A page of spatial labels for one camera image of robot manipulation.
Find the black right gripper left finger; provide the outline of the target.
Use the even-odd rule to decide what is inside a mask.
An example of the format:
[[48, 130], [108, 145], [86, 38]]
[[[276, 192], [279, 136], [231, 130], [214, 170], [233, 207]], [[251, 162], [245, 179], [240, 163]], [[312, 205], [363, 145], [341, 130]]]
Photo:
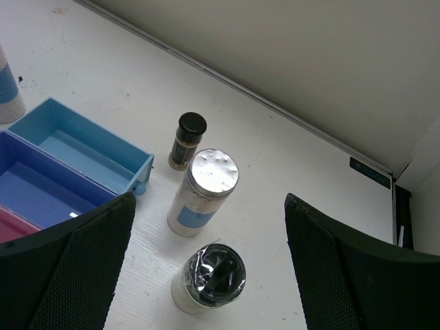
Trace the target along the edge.
[[134, 194], [1, 244], [2, 329], [103, 329], [131, 237]]

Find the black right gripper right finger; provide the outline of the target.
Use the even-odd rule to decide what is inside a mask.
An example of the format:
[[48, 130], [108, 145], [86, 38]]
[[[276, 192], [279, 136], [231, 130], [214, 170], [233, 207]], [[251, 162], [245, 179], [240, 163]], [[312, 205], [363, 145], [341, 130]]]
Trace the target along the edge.
[[355, 230], [289, 193], [288, 245], [308, 329], [438, 329], [439, 257]]

